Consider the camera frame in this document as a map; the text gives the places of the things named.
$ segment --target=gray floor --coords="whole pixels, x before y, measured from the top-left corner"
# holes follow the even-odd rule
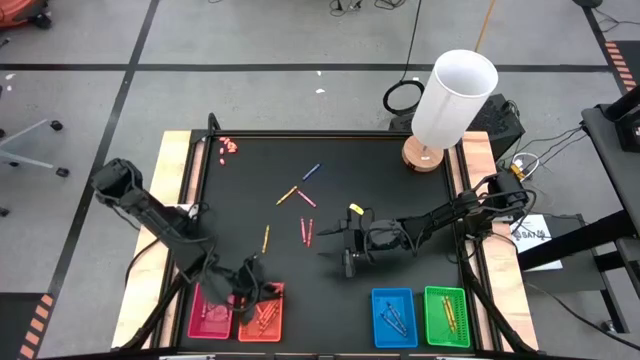
[[[54,28],[5,35],[0,63],[127,64],[150,0],[56,0]],[[329,15],[319,0],[161,0],[140,62],[143,64],[394,63],[401,64],[417,1],[395,11],[365,2],[359,13]],[[473,48],[488,0],[424,0],[412,56],[432,63],[442,52]],[[635,0],[605,0],[602,10],[640,21]],[[608,40],[640,40],[640,27],[621,25]],[[570,1],[499,1],[480,52],[501,65],[604,65],[582,10]],[[46,291],[80,194],[122,81],[122,72],[0,72],[11,85],[0,101],[0,127],[9,133],[49,118],[66,128],[42,128],[17,151],[69,167],[60,179],[41,169],[0,167],[0,291]],[[136,72],[107,159],[133,161],[149,185],[162,133],[205,126],[214,111],[226,129],[385,129],[381,106],[400,77],[389,71]],[[409,73],[426,81],[429,73]],[[500,73],[496,92],[516,101],[527,130],[523,142],[576,127],[580,111],[620,96],[608,73]],[[410,90],[396,106],[415,101]],[[532,146],[534,153],[546,149]],[[588,142],[568,148],[536,172],[536,209],[582,213],[592,221],[620,208]],[[598,189],[585,193],[586,189]],[[94,203],[58,298],[40,356],[107,351],[123,294],[136,233]],[[610,274],[632,334],[640,342],[640,305],[623,272]],[[577,322],[553,300],[529,292],[542,349],[590,358],[632,358],[631,350]],[[592,321],[607,319],[598,293],[562,294]]]

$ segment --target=blue tray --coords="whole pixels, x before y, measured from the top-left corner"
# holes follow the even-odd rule
[[[402,323],[407,328],[404,337],[393,329],[380,315],[384,314],[395,322],[395,318],[387,307],[387,302],[400,314]],[[371,291],[371,308],[373,310],[373,340],[377,348],[415,348],[418,347],[418,330],[416,313],[413,307],[413,292],[408,288],[379,288]]]

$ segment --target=red tray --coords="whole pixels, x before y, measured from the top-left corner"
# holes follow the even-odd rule
[[[227,302],[233,304],[233,295],[229,295]],[[200,291],[200,284],[196,284],[187,336],[195,339],[228,339],[232,314],[225,305],[207,302]]]
[[[273,283],[282,293],[284,283]],[[282,338],[283,298],[263,301],[256,305],[255,315],[247,325],[240,324],[241,342],[278,342]]]

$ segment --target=orange tray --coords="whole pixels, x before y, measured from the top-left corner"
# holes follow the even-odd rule
[[[282,294],[284,283],[273,283]],[[253,319],[240,324],[238,340],[241,342],[278,342],[282,338],[283,298],[256,304]]]

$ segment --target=wooden table frame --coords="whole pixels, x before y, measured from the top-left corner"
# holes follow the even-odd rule
[[[201,169],[195,164],[201,163],[205,143],[199,141],[195,144],[192,158],[194,166],[191,168],[191,176],[189,179],[184,179],[185,170],[189,167],[190,141],[191,131],[167,131],[164,133],[149,189],[149,192],[163,204],[178,204],[180,202],[183,180],[188,181],[185,188],[186,204],[192,204],[196,199]],[[471,186],[474,186],[485,176],[496,172],[489,138],[485,132],[465,133],[463,149],[467,174],[460,171],[455,148],[449,149],[454,186],[458,193],[463,190],[463,175],[468,175]],[[494,223],[493,231],[506,237],[511,236],[507,224]],[[155,237],[143,227],[138,236],[135,253],[137,254],[154,239]],[[481,246],[494,303],[524,342],[537,349],[538,343],[529,313],[516,249],[498,236],[487,238]],[[471,243],[467,244],[468,251],[472,251],[472,247]],[[121,346],[127,342],[157,304],[167,257],[167,248],[159,243],[149,249],[148,253],[142,256],[131,270],[113,337],[113,347]],[[474,256],[470,263],[476,275],[479,275],[477,258],[478,255]],[[174,298],[165,313],[163,329],[159,338],[161,347],[170,346],[176,303],[177,300]],[[475,304],[482,347],[485,350],[494,350],[487,313],[477,298]],[[504,338],[502,338],[502,346],[505,351],[510,350]]]

